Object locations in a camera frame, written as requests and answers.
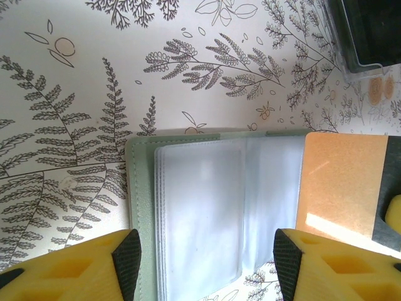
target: line drawing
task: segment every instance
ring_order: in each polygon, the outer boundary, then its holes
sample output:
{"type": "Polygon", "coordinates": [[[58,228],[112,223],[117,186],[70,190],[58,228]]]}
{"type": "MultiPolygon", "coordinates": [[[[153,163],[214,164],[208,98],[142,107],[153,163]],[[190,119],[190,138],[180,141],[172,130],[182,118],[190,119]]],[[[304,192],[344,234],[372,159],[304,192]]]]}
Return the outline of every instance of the line drawing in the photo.
{"type": "Polygon", "coordinates": [[[0,21],[3,19],[2,13],[10,8],[10,4],[18,4],[20,0],[0,0],[0,21]]]}
{"type": "Polygon", "coordinates": [[[150,99],[148,113],[146,113],[146,117],[143,118],[143,122],[145,124],[140,124],[142,132],[138,132],[138,136],[154,136],[154,132],[156,131],[156,101],[155,97],[152,96],[150,99]]]}
{"type": "MultiPolygon", "coordinates": [[[[51,23],[48,23],[48,30],[53,30],[51,23]]],[[[13,73],[10,78],[18,81],[20,88],[30,90],[24,98],[32,102],[30,111],[34,111],[33,120],[42,122],[33,130],[34,134],[22,133],[0,142],[0,178],[3,178],[0,203],[7,204],[1,214],[5,216],[5,223],[12,224],[1,229],[0,270],[3,270],[26,258],[29,250],[37,247],[36,242],[43,239],[38,228],[50,228],[52,221],[60,221],[57,228],[60,235],[52,237],[51,242],[55,244],[55,249],[62,248],[83,240],[84,236],[77,231],[90,229],[102,219],[103,214],[111,213],[118,206],[117,199],[112,195],[126,200],[123,150],[124,137],[131,131],[123,130],[128,122],[124,121],[127,116],[123,114],[125,107],[120,97],[121,90],[117,88],[113,68],[106,58],[103,64],[110,93],[103,109],[105,116],[102,120],[106,125],[99,128],[79,126],[81,121],[91,117],[83,112],[70,113],[75,101],[74,93],[60,99],[60,85],[46,93],[46,78],[43,75],[35,76],[31,70],[23,70],[7,56],[0,57],[0,63],[1,69],[13,73]],[[100,131],[105,135],[92,139],[100,131]],[[106,136],[110,140],[105,144],[106,136]],[[36,152],[22,152],[8,157],[10,150],[21,152],[19,145],[33,138],[45,147],[36,152]],[[50,168],[20,174],[10,172],[13,167],[33,157],[36,157],[36,162],[50,168]],[[77,186],[62,186],[62,181],[59,183],[52,178],[54,171],[69,175],[67,178],[77,186]]],[[[0,129],[13,123],[11,119],[1,119],[0,129]]]]}
{"type": "Polygon", "coordinates": [[[203,128],[207,124],[197,124],[195,122],[195,119],[190,115],[190,113],[187,113],[185,111],[181,111],[181,113],[186,117],[186,119],[189,120],[190,123],[192,123],[193,127],[188,127],[184,134],[185,135],[194,135],[194,134],[205,134],[203,131],[199,130],[203,128]]]}
{"type": "MultiPolygon", "coordinates": [[[[131,19],[142,28],[148,28],[149,23],[155,18],[155,13],[150,13],[153,0],[90,0],[85,2],[92,10],[104,11],[112,15],[111,25],[116,29],[126,29],[131,25],[131,19]]],[[[179,0],[158,0],[156,5],[163,13],[166,21],[173,20],[178,13],[179,0]]]]}
{"type": "Polygon", "coordinates": [[[31,70],[25,72],[17,63],[12,62],[9,57],[3,56],[0,58],[1,62],[3,62],[2,69],[14,72],[11,78],[19,81],[17,85],[20,88],[32,91],[25,96],[25,99],[33,103],[30,110],[39,111],[35,113],[33,120],[48,121],[52,125],[55,124],[55,121],[59,123],[58,126],[40,127],[34,131],[37,135],[44,135],[44,137],[41,136],[41,138],[36,139],[37,144],[50,145],[38,150],[38,154],[47,156],[37,158],[36,162],[55,167],[76,166],[94,158],[98,154],[97,150],[91,152],[87,152],[87,150],[99,144],[99,141],[86,139],[82,141],[81,139],[85,135],[96,131],[96,128],[71,128],[71,124],[76,124],[91,117],[81,112],[65,113],[65,110],[75,100],[74,93],[63,100],[59,100],[59,95],[62,92],[60,85],[56,85],[48,93],[45,93],[46,78],[43,75],[36,77],[37,79],[34,81],[34,73],[31,70]]]}
{"type": "MultiPolygon", "coordinates": [[[[15,123],[15,121],[10,119],[0,119],[0,130],[13,123],[15,123]]],[[[5,159],[9,151],[15,149],[18,144],[22,144],[33,136],[34,134],[23,133],[14,135],[0,142],[0,179],[9,177],[12,168],[27,162],[30,158],[38,154],[37,152],[25,152],[11,157],[8,156],[8,158],[5,159]]]]}
{"type": "Polygon", "coordinates": [[[124,114],[126,107],[122,105],[124,99],[121,97],[122,91],[118,88],[114,69],[106,58],[102,58],[102,60],[108,76],[107,81],[109,82],[106,87],[111,93],[107,93],[109,101],[105,102],[105,108],[102,109],[105,116],[100,118],[105,123],[105,125],[99,127],[103,134],[97,136],[106,145],[102,145],[97,149],[99,156],[96,157],[96,160],[101,162],[124,161],[124,147],[127,142],[125,137],[132,134],[132,132],[124,130],[128,126],[128,122],[124,121],[127,119],[124,114]]]}
{"type": "Polygon", "coordinates": [[[259,116],[262,117],[263,120],[266,120],[270,116],[270,113],[274,112],[275,109],[271,108],[268,102],[267,105],[263,105],[262,108],[257,108],[256,111],[260,113],[259,116]]]}
{"type": "Polygon", "coordinates": [[[62,248],[70,246],[74,241],[83,240],[84,236],[74,233],[75,230],[92,229],[93,223],[102,221],[103,214],[111,213],[110,206],[118,206],[118,203],[113,200],[115,197],[122,201],[127,197],[127,175],[124,163],[114,168],[104,163],[67,172],[76,176],[75,179],[79,185],[72,190],[79,194],[74,194],[78,203],[68,206],[73,211],[73,215],[69,213],[62,217],[63,221],[69,223],[68,226],[57,227],[57,231],[64,237],[51,238],[52,243],[62,248]]]}
{"type": "MultiPolygon", "coordinates": [[[[221,301],[234,301],[238,295],[239,290],[233,290],[232,292],[229,292],[227,295],[225,295],[221,301]]],[[[219,295],[214,296],[213,298],[204,297],[201,301],[219,301],[219,295]]]]}
{"type": "Polygon", "coordinates": [[[203,28],[198,27],[198,31],[199,31],[199,33],[200,33],[202,36],[205,36],[205,35],[206,35],[206,31],[205,31],[203,28]]]}
{"type": "Polygon", "coordinates": [[[333,70],[340,71],[333,50],[333,42],[328,33],[328,25],[320,16],[321,4],[319,1],[306,0],[297,4],[296,0],[285,0],[292,14],[289,22],[300,34],[295,34],[286,22],[283,6],[279,0],[263,0],[264,10],[269,13],[273,23],[268,22],[265,32],[273,38],[273,49],[282,48],[292,37],[296,50],[297,62],[293,66],[291,74],[294,76],[292,85],[293,93],[287,94],[287,102],[293,110],[301,103],[306,103],[310,95],[323,92],[326,82],[333,70]],[[318,44],[315,49],[310,44],[310,37],[318,44]],[[304,67],[303,63],[311,63],[310,67],[304,67]]]}
{"type": "MultiPolygon", "coordinates": [[[[48,20],[47,23],[47,32],[49,34],[53,34],[53,23],[48,20]]],[[[48,39],[44,38],[43,36],[36,34],[36,33],[29,33],[25,31],[25,34],[29,36],[32,40],[44,44],[44,45],[50,45],[50,42],[48,39]]],[[[58,60],[60,63],[69,66],[71,68],[74,68],[74,65],[66,59],[66,57],[73,56],[75,54],[75,45],[74,43],[65,37],[61,37],[56,39],[53,45],[54,49],[48,48],[48,51],[50,55],[58,60]]]]}
{"type": "Polygon", "coordinates": [[[203,0],[195,9],[195,13],[214,14],[212,26],[220,19],[221,23],[227,27],[232,21],[232,16],[239,19],[249,19],[258,11],[258,8],[253,4],[242,4],[234,8],[234,3],[235,0],[203,0]]]}
{"type": "Polygon", "coordinates": [[[253,124],[250,124],[250,125],[248,124],[247,127],[248,127],[250,132],[254,132],[255,130],[258,129],[258,125],[256,123],[253,123],[253,124]]]}
{"type": "Polygon", "coordinates": [[[301,111],[303,125],[307,129],[313,132],[338,133],[338,117],[333,113],[333,109],[322,108],[320,116],[320,121],[316,123],[313,118],[313,112],[301,111]]]}
{"type": "Polygon", "coordinates": [[[183,83],[194,85],[192,91],[212,88],[222,78],[222,85],[228,89],[229,97],[247,95],[248,100],[253,100],[263,94],[262,83],[273,82],[284,88],[280,83],[280,77],[284,74],[273,57],[265,55],[261,50],[253,48],[253,54],[245,54],[242,49],[228,36],[220,34],[225,42],[215,39],[216,46],[207,46],[206,49],[215,53],[217,62],[198,60],[198,51],[189,43],[173,39],[167,41],[165,52],[151,52],[146,56],[146,62],[150,65],[144,69],[145,73],[166,72],[170,66],[174,69],[163,80],[169,80],[190,68],[191,72],[183,73],[183,83]],[[222,77],[224,69],[232,69],[239,72],[235,77],[222,77]]]}
{"type": "Polygon", "coordinates": [[[3,270],[20,263],[28,256],[26,250],[35,248],[35,241],[43,239],[37,229],[50,228],[49,222],[59,219],[50,205],[67,211],[65,199],[72,203],[75,199],[70,192],[59,190],[58,182],[47,179],[43,171],[10,179],[0,186],[0,194],[1,203],[11,203],[1,212],[7,216],[3,221],[17,224],[1,228],[4,236],[0,239],[3,245],[0,246],[0,270],[3,270]]]}
{"type": "Polygon", "coordinates": [[[193,36],[191,33],[189,33],[188,31],[184,31],[184,32],[182,33],[182,35],[185,36],[185,37],[188,38],[188,39],[191,39],[191,38],[194,37],[194,36],[193,36]]]}
{"type": "MultiPolygon", "coordinates": [[[[268,261],[266,265],[270,267],[269,274],[277,275],[273,260],[268,261]]],[[[262,269],[257,270],[250,276],[246,276],[244,284],[246,286],[255,287],[254,290],[249,292],[248,298],[246,299],[247,301],[262,301],[264,294],[269,290],[271,285],[274,285],[274,290],[276,291],[277,297],[275,300],[284,301],[278,280],[266,281],[266,273],[262,269]]]]}

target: white patterned surface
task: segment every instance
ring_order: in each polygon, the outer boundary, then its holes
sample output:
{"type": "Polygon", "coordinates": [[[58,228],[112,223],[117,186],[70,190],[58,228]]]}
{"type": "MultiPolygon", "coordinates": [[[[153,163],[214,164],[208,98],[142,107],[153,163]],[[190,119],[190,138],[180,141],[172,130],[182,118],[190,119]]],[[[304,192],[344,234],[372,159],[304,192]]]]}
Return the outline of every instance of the white patterned surface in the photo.
{"type": "Polygon", "coordinates": [[[0,0],[0,55],[0,270],[128,226],[134,135],[399,133],[399,67],[344,83],[319,0],[0,0]]]}

